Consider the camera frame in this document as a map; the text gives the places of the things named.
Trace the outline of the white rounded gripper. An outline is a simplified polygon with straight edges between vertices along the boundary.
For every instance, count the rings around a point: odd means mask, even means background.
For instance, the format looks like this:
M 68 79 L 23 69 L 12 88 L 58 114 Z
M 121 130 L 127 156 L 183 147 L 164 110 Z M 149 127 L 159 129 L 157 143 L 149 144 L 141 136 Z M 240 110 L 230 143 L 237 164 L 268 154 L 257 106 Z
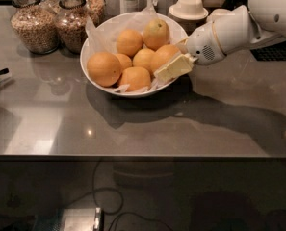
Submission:
M 220 62 L 226 57 L 213 22 L 196 28 L 188 39 L 180 40 L 175 46 L 182 54 L 174 57 L 155 71 L 154 75 L 159 83 L 165 84 L 191 72 L 195 62 L 198 65 L 210 65 Z

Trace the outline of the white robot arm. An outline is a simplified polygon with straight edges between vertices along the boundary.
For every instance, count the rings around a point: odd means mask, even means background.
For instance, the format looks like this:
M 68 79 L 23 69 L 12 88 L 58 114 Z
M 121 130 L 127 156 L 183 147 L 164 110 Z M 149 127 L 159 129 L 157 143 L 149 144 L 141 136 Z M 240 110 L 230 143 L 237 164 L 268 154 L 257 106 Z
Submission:
M 180 52 L 154 73 L 165 84 L 244 48 L 259 48 L 286 39 L 286 0 L 247 0 L 247 4 L 196 28 L 177 47 Z

